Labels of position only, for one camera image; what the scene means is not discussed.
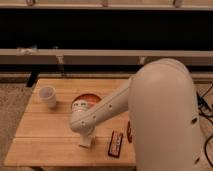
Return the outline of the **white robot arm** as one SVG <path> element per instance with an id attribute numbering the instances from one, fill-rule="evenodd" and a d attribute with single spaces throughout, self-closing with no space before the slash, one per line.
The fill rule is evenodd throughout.
<path id="1" fill-rule="evenodd" d="M 130 117 L 137 171 L 203 171 L 197 95 L 183 63 L 156 60 L 95 106 L 75 103 L 70 128 L 85 135 L 125 111 Z"/>

